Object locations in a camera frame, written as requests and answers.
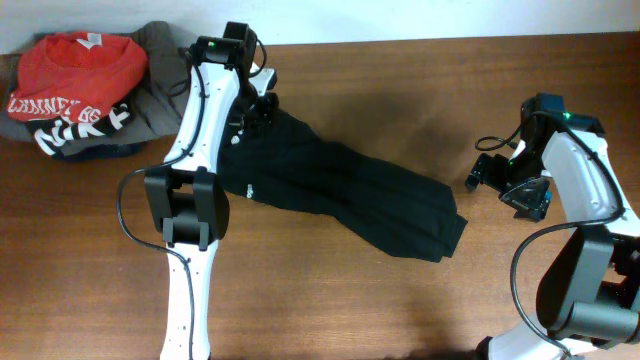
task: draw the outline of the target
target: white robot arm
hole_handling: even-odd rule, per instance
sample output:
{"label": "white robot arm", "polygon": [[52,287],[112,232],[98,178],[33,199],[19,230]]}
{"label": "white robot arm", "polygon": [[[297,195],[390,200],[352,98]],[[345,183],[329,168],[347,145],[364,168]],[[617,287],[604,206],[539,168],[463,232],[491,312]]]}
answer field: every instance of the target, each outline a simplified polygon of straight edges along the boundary
{"label": "white robot arm", "polygon": [[[180,131],[163,165],[145,172],[154,223],[169,258],[162,360],[210,356],[211,268],[229,219],[229,203],[216,175],[218,151],[225,132],[241,135],[246,119],[268,116],[265,112],[274,109],[270,105],[277,106],[275,94],[267,94],[275,86],[275,70],[253,63],[257,43],[246,24],[230,22],[222,38],[200,37],[191,46],[192,83]],[[185,185],[192,193],[174,192]]]}
{"label": "white robot arm", "polygon": [[[543,277],[531,322],[572,355],[640,341],[640,220],[613,173],[600,123],[566,113],[562,98],[548,94],[525,102],[522,112],[522,140],[513,156],[481,155],[467,185],[490,185],[500,191],[500,200],[517,209],[517,217],[537,221],[551,200],[549,182],[541,176],[547,173],[553,176],[567,220],[585,224],[573,227],[571,239]],[[610,264],[627,280],[603,282]],[[515,282],[515,271],[512,275]],[[556,360],[566,355],[536,335],[526,319],[503,335],[485,339],[478,352],[490,360]]]}

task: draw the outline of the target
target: black cable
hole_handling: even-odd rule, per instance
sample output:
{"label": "black cable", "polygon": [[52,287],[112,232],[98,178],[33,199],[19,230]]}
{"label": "black cable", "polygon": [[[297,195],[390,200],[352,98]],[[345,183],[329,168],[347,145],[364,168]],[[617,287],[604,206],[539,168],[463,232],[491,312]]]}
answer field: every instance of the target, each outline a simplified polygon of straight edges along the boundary
{"label": "black cable", "polygon": [[[524,250],[527,248],[527,246],[529,246],[533,241],[535,241],[537,238],[539,238],[542,235],[546,235],[546,234],[549,234],[551,232],[558,231],[558,230],[571,229],[571,228],[575,228],[575,227],[578,227],[578,226],[590,226],[590,225],[608,224],[608,223],[611,223],[613,221],[618,220],[622,216],[622,214],[624,214],[625,208],[624,208],[624,203],[622,202],[622,194],[620,193],[620,189],[618,188],[618,186],[617,186],[615,180],[613,179],[613,176],[611,175],[611,173],[608,171],[608,169],[605,167],[605,165],[602,163],[602,161],[598,158],[598,154],[596,152],[592,151],[580,138],[578,138],[571,131],[571,129],[569,129],[564,124],[559,122],[553,116],[552,113],[544,112],[544,111],[534,112],[529,116],[529,118],[527,118],[525,123],[527,121],[529,121],[529,119],[531,119],[533,116],[536,116],[536,115],[542,115],[542,116],[546,116],[546,117],[549,117],[550,119],[552,119],[554,122],[556,122],[557,125],[559,125],[562,128],[562,130],[564,130],[567,133],[567,135],[569,135],[569,137],[571,137],[571,139],[573,141],[575,141],[587,153],[589,158],[596,163],[596,165],[598,166],[598,168],[600,169],[600,171],[602,172],[604,177],[607,179],[607,182],[609,183],[609,186],[611,187],[611,189],[613,191],[613,194],[614,194],[614,197],[615,197],[615,200],[616,200],[616,203],[617,203],[616,210],[611,214],[611,216],[609,216],[607,218],[568,222],[568,223],[564,223],[564,224],[558,224],[558,225],[549,226],[547,228],[544,228],[544,229],[541,229],[541,230],[538,230],[538,231],[534,232],[529,237],[527,237],[522,242],[522,244],[520,244],[520,246],[518,246],[518,249],[516,250],[516,252],[513,255],[513,260],[511,261],[511,268],[510,268],[510,271],[509,271],[509,273],[510,273],[510,285],[511,285],[511,296],[513,297],[513,302],[514,302],[514,304],[516,306],[516,310],[518,310],[518,314],[520,314],[520,317],[522,318],[524,323],[538,337],[540,337],[542,340],[544,340],[544,341],[546,341],[546,342],[558,347],[564,353],[565,357],[571,357],[572,354],[571,354],[571,351],[569,350],[569,348],[566,347],[561,342],[559,342],[557,340],[554,340],[554,339],[551,339],[547,334],[543,333],[540,329],[538,329],[538,327],[536,327],[535,324],[533,324],[531,319],[529,319],[529,317],[525,313],[524,309],[522,308],[522,304],[520,303],[520,298],[518,297],[518,288],[517,288],[517,285],[516,285],[516,274],[517,274],[517,268],[518,268],[518,261],[520,260],[520,256],[522,255]],[[517,135],[517,133],[520,131],[521,128],[522,128],[522,125],[518,126],[518,129],[514,132],[514,134],[512,136],[510,136],[506,141],[501,143],[502,145],[499,146],[498,148],[504,146],[505,145],[504,143],[507,143],[507,142],[513,140],[513,138],[515,138],[515,135]]]}
{"label": "black cable", "polygon": [[129,230],[129,228],[127,227],[127,224],[124,221],[124,217],[122,215],[122,194],[124,192],[124,188],[125,186],[129,183],[129,181],[131,181],[131,179],[133,179],[133,177],[135,177],[138,174],[142,174],[145,173],[149,170],[155,170],[155,169],[160,169],[160,168],[164,168],[167,166],[171,166],[179,161],[181,161],[182,159],[186,158],[187,156],[189,156],[189,154],[191,153],[191,151],[193,150],[194,146],[196,145],[196,141],[198,139],[198,135],[200,134],[200,127],[202,125],[202,119],[204,117],[204,107],[205,107],[205,91],[204,91],[204,81],[202,80],[202,74],[200,74],[200,69],[198,68],[198,66],[194,66],[193,67],[196,71],[196,74],[198,75],[198,82],[200,83],[200,111],[198,113],[198,121],[196,124],[196,129],[195,132],[193,134],[193,137],[191,138],[191,141],[189,142],[189,145],[187,146],[186,149],[184,149],[182,151],[182,154],[180,154],[177,158],[173,159],[173,160],[169,160],[166,161],[162,164],[159,165],[154,165],[154,166],[149,166],[146,168],[141,168],[141,169],[137,169],[134,170],[130,173],[128,173],[124,178],[122,178],[122,180],[120,181],[120,183],[118,184],[118,193],[117,193],[117,197],[116,197],[116,212],[118,214],[118,221],[120,222],[120,226],[122,227],[122,230],[124,231],[124,233],[133,241],[135,241],[136,243],[163,252],[163,253],[167,253],[170,255],[175,256],[178,260],[180,260],[180,262],[182,263],[182,265],[184,266],[184,271],[187,275],[187,285],[189,287],[189,303],[191,305],[191,328],[189,329],[189,360],[193,360],[193,326],[195,323],[195,306],[194,306],[194,296],[193,296],[193,284],[191,282],[191,271],[189,270],[189,261],[190,259],[185,259],[184,256],[178,254],[177,252],[164,248],[162,246],[158,246],[158,245],[154,245],[148,242],[145,242],[143,240],[140,240],[139,238],[137,238],[135,235],[133,235],[131,233],[131,231]]}
{"label": "black cable", "polygon": [[[186,58],[185,61],[185,65],[187,67],[187,78],[182,80],[182,81],[178,81],[177,83],[171,85],[171,87],[169,87],[169,91],[167,92],[167,97],[169,98],[173,98],[179,95],[184,94],[187,90],[189,90],[189,86],[191,86],[191,54],[189,54],[189,52],[185,52],[184,56]],[[176,87],[182,85],[182,88],[180,90],[178,90],[177,92],[171,92],[171,90],[175,89]]]}
{"label": "black cable", "polygon": [[[492,149],[492,148],[481,148],[480,147],[480,143],[482,143],[483,141],[487,141],[487,140],[498,141],[498,142],[500,142],[500,144],[498,144],[497,145],[498,147],[495,148],[495,149]],[[475,147],[476,147],[476,150],[491,151],[491,150],[497,150],[497,149],[499,149],[501,147],[504,147],[505,145],[509,146],[513,150],[518,148],[518,143],[513,142],[513,141],[507,141],[507,140],[505,140],[505,139],[503,139],[501,137],[497,137],[497,136],[483,136],[480,139],[478,139],[478,141],[476,141]]]}
{"label": "black cable", "polygon": [[[485,136],[485,137],[481,137],[480,139],[478,139],[478,141],[476,141],[476,150],[480,150],[480,151],[493,151],[493,150],[498,150],[500,148],[505,147],[506,145],[509,145],[509,147],[513,148],[515,150],[516,147],[518,147],[518,144],[515,144],[515,147],[512,146],[512,140],[516,138],[516,136],[518,136],[518,134],[520,133],[520,130],[522,130],[522,126],[523,124],[520,124],[518,126],[518,128],[516,129],[516,131],[513,132],[513,134],[511,134],[511,136],[509,136],[506,139],[502,139],[499,138],[497,136]],[[494,146],[489,146],[486,148],[480,147],[480,143],[486,140],[496,140],[496,141],[500,141],[500,143],[498,145],[494,145]]]}
{"label": "black cable", "polygon": [[260,49],[262,50],[262,65],[260,65],[260,68],[258,70],[249,74],[250,78],[258,76],[258,74],[262,72],[262,69],[264,69],[265,65],[267,65],[267,50],[264,48],[264,45],[262,44],[262,41],[260,41],[260,39],[257,39],[257,41],[260,45]]}

